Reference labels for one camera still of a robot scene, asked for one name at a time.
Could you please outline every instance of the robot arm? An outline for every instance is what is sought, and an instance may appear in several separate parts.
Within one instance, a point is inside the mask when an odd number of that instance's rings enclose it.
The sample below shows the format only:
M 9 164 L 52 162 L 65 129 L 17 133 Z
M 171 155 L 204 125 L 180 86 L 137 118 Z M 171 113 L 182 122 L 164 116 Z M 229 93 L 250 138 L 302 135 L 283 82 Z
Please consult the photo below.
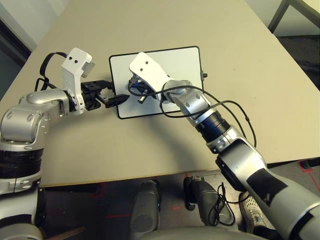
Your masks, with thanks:
M 44 79 L 45 66 L 52 55 L 40 68 Z M 0 123 L 0 239 L 42 239 L 36 226 L 45 217 L 44 191 L 38 186 L 50 125 L 70 114 L 80 115 L 85 108 L 97 109 L 100 102 L 110 108 L 128 99 L 123 94 L 109 99 L 102 96 L 102 89 L 112 89 L 110 82 L 81 83 L 81 77 L 86 77 L 93 66 L 88 53 L 72 49 L 62 64 L 63 90 L 54 88 L 24 95 L 4 114 Z
M 301 185 L 272 173 L 259 152 L 233 126 L 222 118 L 203 92 L 190 88 L 187 80 L 168 77 L 161 66 L 145 53 L 139 53 L 129 66 L 133 78 L 129 88 L 143 83 L 158 93 L 164 103 L 175 103 L 206 145 L 218 154 L 216 164 L 238 191 L 248 191 L 284 239 L 318 239 L 320 199 Z

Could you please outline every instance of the floor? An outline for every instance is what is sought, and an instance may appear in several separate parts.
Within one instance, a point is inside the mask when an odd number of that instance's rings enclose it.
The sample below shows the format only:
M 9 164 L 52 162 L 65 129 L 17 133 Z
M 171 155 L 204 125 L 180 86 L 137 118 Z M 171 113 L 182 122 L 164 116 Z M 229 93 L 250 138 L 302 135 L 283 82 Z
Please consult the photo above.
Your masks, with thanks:
M 294 179 L 320 197 L 320 166 L 303 170 L 298 162 L 277 166 L 274 173 Z M 157 179 L 160 182 L 162 203 L 160 229 L 182 226 L 203 226 L 198 209 L 184 207 L 183 180 L 186 176 L 204 176 L 215 189 L 223 182 L 228 201 L 237 201 L 235 191 L 219 171 L 190 172 L 159 177 L 130 179 L 101 183 L 98 193 L 46 191 L 47 217 L 43 226 L 48 237 L 85 226 L 86 230 L 70 240 L 126 240 L 131 208 L 141 183 Z M 236 224 L 245 231 L 239 205 L 232 204 Z

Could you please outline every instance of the black cable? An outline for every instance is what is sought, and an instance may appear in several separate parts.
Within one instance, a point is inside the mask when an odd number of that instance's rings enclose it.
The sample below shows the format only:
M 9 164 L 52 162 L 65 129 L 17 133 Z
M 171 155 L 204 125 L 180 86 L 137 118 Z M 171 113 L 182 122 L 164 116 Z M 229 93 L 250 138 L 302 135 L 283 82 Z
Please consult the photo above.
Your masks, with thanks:
M 64 58 L 67 57 L 67 54 L 66 54 L 66 53 L 60 52 L 60 51 L 51 52 L 51 53 L 49 53 L 49 54 L 45 57 L 45 59 L 43 60 L 43 62 L 42 62 L 42 64 L 41 64 L 40 71 L 39 71 L 40 75 L 41 75 L 43 78 L 39 77 L 39 78 L 36 80 L 36 82 L 35 82 L 35 87 L 34 87 L 34 91 L 35 91 L 35 92 L 38 90 L 38 85 L 39 85 L 39 82 L 40 82 L 40 81 L 43 81 L 43 86 L 42 86 L 42 88 L 41 88 L 41 91 L 46 90 L 47 87 L 49 87 L 49 88 L 51 88 L 51 89 L 56 89 L 56 88 L 57 88 L 55 85 L 53 85 L 52 83 L 49 82 L 50 80 L 49 80 L 49 78 L 46 76 L 46 68 L 47 68 L 47 65 L 48 65 L 50 59 L 51 59 L 54 55 L 56 55 L 56 54 L 57 54 L 57 55 L 60 55 L 60 56 L 62 56 L 62 57 L 64 57 Z
M 165 92 L 171 91 L 171 90 L 175 90 L 175 89 L 182 89 L 182 88 L 191 88 L 191 89 L 197 89 L 205 94 L 207 94 L 209 97 L 213 98 L 216 102 L 220 103 L 220 101 L 214 97 L 213 95 L 211 95 L 209 92 L 203 90 L 202 88 L 196 87 L 196 86 L 192 86 L 192 85 L 182 85 L 182 86 L 176 86 L 176 87 L 171 87 L 165 90 L 161 90 L 161 91 L 156 91 L 156 92 L 152 92 L 152 93 L 147 93 L 147 94 L 139 94 L 139 93 L 135 93 L 131 90 L 130 85 L 128 85 L 128 91 L 129 93 L 131 93 L 132 95 L 138 96 L 138 97 L 148 97 L 148 96 L 154 96 L 157 94 L 163 94 Z M 242 128 L 241 123 L 239 122 L 238 118 L 236 117 L 236 115 L 224 104 L 222 104 L 222 106 L 232 115 L 232 117 L 234 118 L 234 120 L 236 121 L 236 123 L 238 124 L 242 135 L 247 138 L 244 129 Z
M 221 183 L 221 185 L 217 189 L 217 195 L 218 195 L 218 199 L 215 202 L 215 204 L 212 206 L 212 208 L 210 209 L 209 214 L 208 214 L 209 224 L 211 226 L 217 226 L 218 224 L 221 224 L 224 226 L 233 226 L 236 222 L 236 217 L 235 217 L 235 214 L 232 211 L 229 204 L 242 203 L 245 200 L 247 200 L 250 195 L 248 194 L 248 196 L 246 198 L 242 199 L 241 201 L 228 201 L 226 198 L 226 188 L 225 188 L 223 182 Z M 232 222 L 231 223 L 225 223 L 225 222 L 220 221 L 220 212 L 225 206 L 227 206 L 228 210 L 230 211 L 230 213 L 232 215 Z
M 238 104 L 237 102 L 235 101 L 231 101 L 231 100 L 226 100 L 226 101 L 219 101 L 216 97 L 214 97 L 212 94 L 210 94 L 209 92 L 203 90 L 202 88 L 199 88 L 199 87 L 196 87 L 196 86 L 192 86 L 192 85 L 182 85 L 182 86 L 176 86 L 176 87 L 170 87 L 170 88 L 167 88 L 167 89 L 162 89 L 161 91 L 156 91 L 156 92 L 151 92 L 151 93 L 146 93 L 146 94 L 139 94 L 139 93 L 135 93 L 131 90 L 131 87 L 132 85 L 131 84 L 128 84 L 128 91 L 129 93 L 131 93 L 132 95 L 135 95 L 135 96 L 138 96 L 138 97 L 148 97 L 148 96 L 154 96 L 154 95 L 157 95 L 157 94 L 163 94 L 165 92 L 168 92 L 168 91 L 171 91 L 171 90 L 175 90 L 175 89 L 182 89 L 182 88 L 191 88 L 191 89 L 196 89 L 196 90 L 199 90 L 205 94 L 207 94 L 209 97 L 213 98 L 216 102 L 218 102 L 217 104 L 215 105 L 212 105 L 212 106 L 209 106 L 208 108 L 202 110 L 202 111 L 199 111 L 199 112 L 195 112 L 195 113 L 192 113 L 192 114 L 185 114 L 185 115 L 181 115 L 181 116 L 172 116 L 172 115 L 168 115 L 167 112 L 165 112 L 163 110 L 163 107 L 162 107 L 162 104 L 163 104 L 163 98 L 162 100 L 160 101 L 160 109 L 162 111 L 162 113 L 169 117 L 169 118 L 186 118 L 186 117 L 191 117 L 191 116 L 194 116 L 194 115 L 199 115 L 199 114 L 203 114 L 204 112 L 208 111 L 209 109 L 212 109 L 216 106 L 219 106 L 219 105 L 222 105 L 226 110 L 228 110 L 228 112 L 233 116 L 233 118 L 235 119 L 235 121 L 237 122 L 241 132 L 242 132 L 242 135 L 246 137 L 246 134 L 245 134 L 245 131 L 243 130 L 242 128 L 242 125 L 241 123 L 239 122 L 239 120 L 237 119 L 237 117 L 235 116 L 235 114 L 227 107 L 224 105 L 224 103 L 232 103 L 232 104 L 235 104 L 240 110 L 241 112 L 243 113 L 244 115 L 244 118 L 245 120 L 247 121 L 250 129 L 251 129 L 251 132 L 252 132 L 252 136 L 253 136 L 253 141 L 254 141 L 254 147 L 257 146 L 257 138 L 256 138 L 256 133 L 254 131 L 254 128 L 252 127 L 251 125 L 251 122 L 250 122 L 250 119 L 248 117 L 248 115 L 246 114 L 245 110 L 241 107 L 240 104 Z

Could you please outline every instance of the white wall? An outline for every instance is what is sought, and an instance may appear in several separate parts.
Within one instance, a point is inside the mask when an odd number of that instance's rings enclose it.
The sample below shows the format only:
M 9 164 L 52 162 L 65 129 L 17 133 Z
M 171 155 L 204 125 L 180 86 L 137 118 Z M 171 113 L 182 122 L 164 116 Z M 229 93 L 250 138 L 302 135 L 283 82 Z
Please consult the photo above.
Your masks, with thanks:
M 34 50 L 68 3 L 69 0 L 0 0 L 0 17 Z
M 264 25 L 268 26 L 282 0 L 245 0 Z M 305 0 L 319 11 L 320 0 Z M 292 6 L 289 6 L 274 31 L 276 36 L 319 35 L 320 29 Z

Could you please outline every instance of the table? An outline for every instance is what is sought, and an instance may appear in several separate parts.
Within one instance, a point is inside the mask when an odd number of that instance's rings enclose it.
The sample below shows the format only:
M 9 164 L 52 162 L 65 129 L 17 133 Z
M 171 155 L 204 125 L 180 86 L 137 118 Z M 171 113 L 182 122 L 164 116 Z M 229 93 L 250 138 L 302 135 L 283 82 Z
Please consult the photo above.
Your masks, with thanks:
M 267 163 L 320 155 L 319 92 L 243 0 L 72 0 L 1 100 L 0 115 L 33 91 L 50 52 L 83 49 L 96 62 L 85 81 L 110 81 L 111 55 L 194 45 L 208 73 L 204 88 L 244 107 Z M 47 68 L 56 86 L 62 86 L 62 62 L 54 57 Z M 230 108 L 252 141 L 241 113 Z M 235 124 L 224 109 L 220 113 Z M 51 127 L 41 184 L 216 170 L 215 159 L 186 119 L 156 115 L 121 120 L 115 108 L 101 107 Z
M 319 0 L 282 0 L 276 10 L 268 29 L 274 32 L 286 13 L 289 6 L 294 7 L 314 25 L 320 28 L 320 1 Z

